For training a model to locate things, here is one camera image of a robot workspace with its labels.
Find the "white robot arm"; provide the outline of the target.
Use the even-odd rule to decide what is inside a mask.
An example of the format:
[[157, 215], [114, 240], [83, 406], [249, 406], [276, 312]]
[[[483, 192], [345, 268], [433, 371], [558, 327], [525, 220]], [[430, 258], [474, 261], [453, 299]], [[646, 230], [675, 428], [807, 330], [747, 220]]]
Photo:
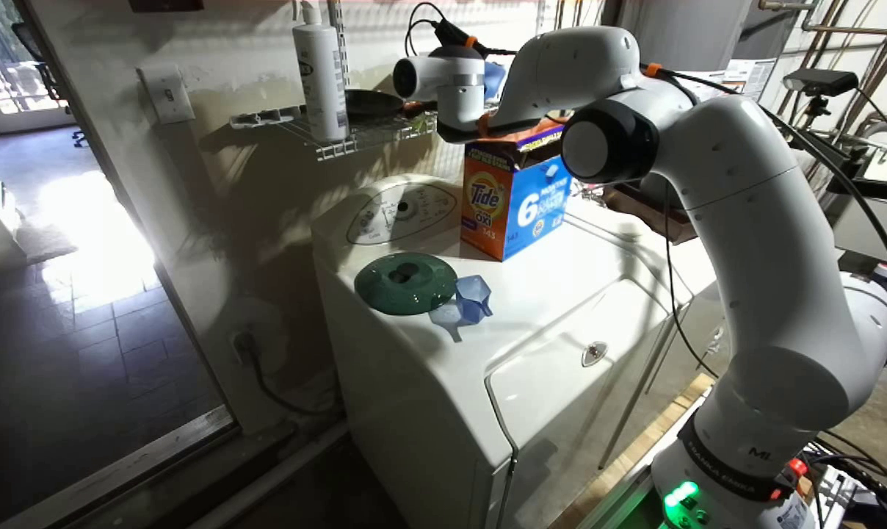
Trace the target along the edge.
[[453, 143], [567, 111], [562, 159], [586, 181], [668, 180], [716, 272], [735, 356], [650, 464], [669, 529], [822, 529], [803, 452], [853, 417], [887, 368], [887, 286], [838, 261], [831, 225], [766, 111], [740, 93], [687, 101], [646, 71], [622, 27], [569, 27], [512, 54], [443, 27], [395, 64], [395, 92], [437, 111]]

